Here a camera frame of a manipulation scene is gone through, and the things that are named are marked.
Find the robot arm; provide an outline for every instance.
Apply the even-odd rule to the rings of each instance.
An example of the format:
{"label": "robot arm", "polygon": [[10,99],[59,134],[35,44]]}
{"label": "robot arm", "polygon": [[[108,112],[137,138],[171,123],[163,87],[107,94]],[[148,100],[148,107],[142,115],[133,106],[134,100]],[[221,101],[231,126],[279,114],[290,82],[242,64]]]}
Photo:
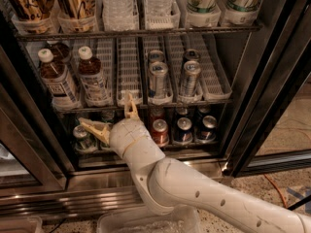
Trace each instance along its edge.
{"label": "robot arm", "polygon": [[[125,112],[125,119],[114,125],[109,144],[128,165],[138,192],[152,212],[165,215],[185,204],[206,210],[244,232],[311,232],[310,217],[216,183],[183,162],[165,157],[137,111],[132,112]],[[97,129],[86,122],[84,127],[101,139]]]}

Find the orange cable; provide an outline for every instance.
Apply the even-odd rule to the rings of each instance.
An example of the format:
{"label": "orange cable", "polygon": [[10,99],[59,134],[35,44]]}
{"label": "orange cable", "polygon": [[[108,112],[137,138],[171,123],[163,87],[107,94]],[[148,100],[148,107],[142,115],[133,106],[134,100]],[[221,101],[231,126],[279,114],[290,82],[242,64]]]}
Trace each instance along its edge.
{"label": "orange cable", "polygon": [[264,176],[265,176],[265,178],[266,178],[267,180],[269,180],[269,182],[270,182],[270,183],[274,186],[274,188],[278,191],[278,193],[279,193],[279,195],[280,195],[280,197],[281,197],[281,199],[282,199],[282,202],[283,202],[284,207],[285,207],[285,208],[288,208],[288,203],[286,202],[285,197],[283,196],[282,191],[280,190],[279,186],[278,186],[274,181],[272,181],[267,175],[264,175]]}

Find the beverage cooler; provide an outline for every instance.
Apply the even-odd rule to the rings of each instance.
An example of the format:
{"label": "beverage cooler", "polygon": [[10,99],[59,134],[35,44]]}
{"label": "beverage cooler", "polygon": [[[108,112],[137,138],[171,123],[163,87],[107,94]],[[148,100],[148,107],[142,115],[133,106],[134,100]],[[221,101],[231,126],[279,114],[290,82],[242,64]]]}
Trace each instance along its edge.
{"label": "beverage cooler", "polygon": [[113,127],[128,91],[161,150],[215,181],[311,166],[310,146],[259,154],[310,81],[310,0],[204,1],[1,0],[0,216],[141,206],[127,165],[79,122]]}

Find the refrigerator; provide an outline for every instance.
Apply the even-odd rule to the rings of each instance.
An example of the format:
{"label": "refrigerator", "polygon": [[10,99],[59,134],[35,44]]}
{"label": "refrigerator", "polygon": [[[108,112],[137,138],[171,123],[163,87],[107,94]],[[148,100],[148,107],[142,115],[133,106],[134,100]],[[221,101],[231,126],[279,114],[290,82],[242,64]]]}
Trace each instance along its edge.
{"label": "refrigerator", "polygon": [[[259,154],[282,113],[310,81],[311,0],[259,0],[258,16],[251,25],[204,27],[185,25],[185,11],[175,4],[172,8],[181,14],[178,27],[164,30],[148,28],[143,0],[135,2],[139,29],[104,30],[101,18],[93,32],[20,34],[10,3],[2,0],[0,216],[92,216],[143,205],[127,165],[113,151],[81,153],[73,136],[80,116],[100,120],[113,115],[113,123],[123,119],[126,89],[132,90],[148,129],[151,111],[164,109],[169,143],[161,147],[163,152],[219,183],[311,166],[310,146]],[[106,105],[55,109],[40,77],[37,56],[48,40],[66,43],[76,63],[78,48],[91,47],[108,77]],[[191,101],[177,92],[186,49],[198,49],[201,58],[212,63],[215,76],[209,73],[202,78]],[[150,50],[165,53],[170,72],[165,103],[157,104],[148,93]],[[130,75],[123,70],[132,63],[135,82],[127,83]],[[210,79],[216,80],[215,92]],[[207,105],[217,120],[216,139],[198,143],[192,131],[193,141],[174,143],[176,108],[188,108],[193,119],[196,108]]]}

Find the floor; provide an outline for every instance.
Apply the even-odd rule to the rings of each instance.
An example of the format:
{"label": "floor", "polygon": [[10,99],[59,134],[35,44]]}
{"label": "floor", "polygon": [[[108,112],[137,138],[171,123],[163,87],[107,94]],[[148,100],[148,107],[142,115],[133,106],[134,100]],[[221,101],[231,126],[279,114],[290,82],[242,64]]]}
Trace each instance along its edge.
{"label": "floor", "polygon": [[[311,146],[311,82],[297,94],[259,150],[259,154],[277,151],[310,149]],[[311,168],[269,175],[238,178],[231,186],[244,193],[278,205],[289,207],[311,194]],[[199,228],[205,232],[241,232],[223,220],[203,210],[197,210]],[[311,216],[311,202],[294,210]],[[44,221],[45,233],[95,233],[99,216]]]}

